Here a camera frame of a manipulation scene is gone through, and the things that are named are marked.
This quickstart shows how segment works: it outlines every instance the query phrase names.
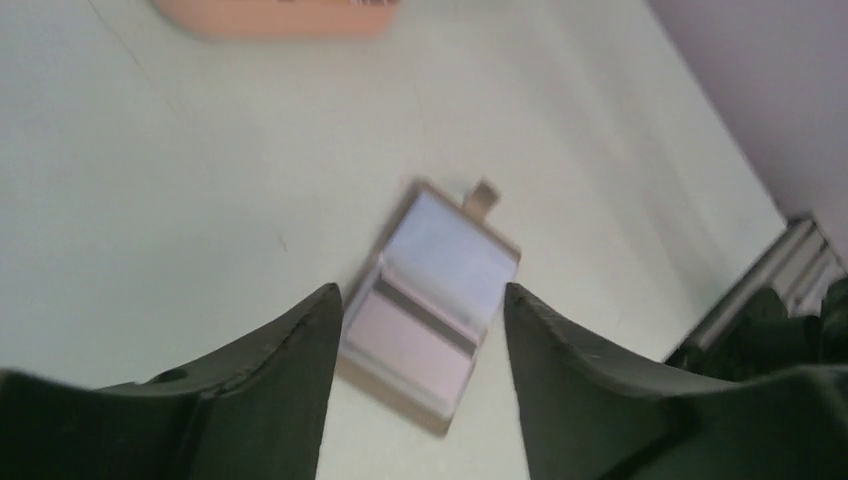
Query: orange container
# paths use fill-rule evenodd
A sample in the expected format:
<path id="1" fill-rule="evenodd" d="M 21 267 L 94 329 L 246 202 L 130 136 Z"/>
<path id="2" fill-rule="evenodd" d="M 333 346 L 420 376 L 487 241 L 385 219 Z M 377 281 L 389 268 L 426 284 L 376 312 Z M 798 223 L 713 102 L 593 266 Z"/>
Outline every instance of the orange container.
<path id="1" fill-rule="evenodd" d="M 154 0 L 177 24 L 225 37 L 373 36 L 385 30 L 397 0 Z"/>

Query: purple wall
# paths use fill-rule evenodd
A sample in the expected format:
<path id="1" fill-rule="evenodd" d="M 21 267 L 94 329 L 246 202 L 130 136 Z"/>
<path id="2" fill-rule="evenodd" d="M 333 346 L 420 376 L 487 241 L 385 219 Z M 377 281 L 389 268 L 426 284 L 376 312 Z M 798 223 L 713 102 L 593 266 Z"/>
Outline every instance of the purple wall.
<path id="1" fill-rule="evenodd" d="M 848 258 L 848 1 L 649 3 L 781 210 Z"/>

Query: gray wall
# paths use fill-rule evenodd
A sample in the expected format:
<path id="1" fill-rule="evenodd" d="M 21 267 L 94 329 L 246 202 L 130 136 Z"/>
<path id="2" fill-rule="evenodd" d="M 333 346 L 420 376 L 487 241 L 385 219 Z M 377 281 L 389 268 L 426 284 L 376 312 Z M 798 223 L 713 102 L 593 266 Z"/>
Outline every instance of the gray wall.
<path id="1" fill-rule="evenodd" d="M 848 257 L 848 1 L 649 3 L 780 209 Z"/>

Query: orange object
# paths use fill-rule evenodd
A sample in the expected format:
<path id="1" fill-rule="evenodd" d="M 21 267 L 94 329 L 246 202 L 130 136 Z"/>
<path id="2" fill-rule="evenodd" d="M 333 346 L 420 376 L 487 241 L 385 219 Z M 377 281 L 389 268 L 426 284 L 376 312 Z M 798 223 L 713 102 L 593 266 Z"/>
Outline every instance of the orange object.
<path id="1" fill-rule="evenodd" d="M 373 36 L 398 0 L 154 0 L 159 11 L 202 35 Z"/>

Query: white table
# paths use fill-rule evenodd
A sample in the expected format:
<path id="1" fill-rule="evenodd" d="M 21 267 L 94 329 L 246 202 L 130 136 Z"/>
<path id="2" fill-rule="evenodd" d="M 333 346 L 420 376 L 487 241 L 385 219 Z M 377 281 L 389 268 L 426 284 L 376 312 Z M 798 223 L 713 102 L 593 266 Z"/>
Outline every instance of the white table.
<path id="1" fill-rule="evenodd" d="M 502 191 L 519 280 L 667 354 L 781 231 L 641 2 L 409 0 L 376 41 L 0 3 L 0 365 L 146 380 L 344 288 L 406 185 Z M 439 440 L 335 382 L 319 478 L 526 476 L 495 322 Z"/>

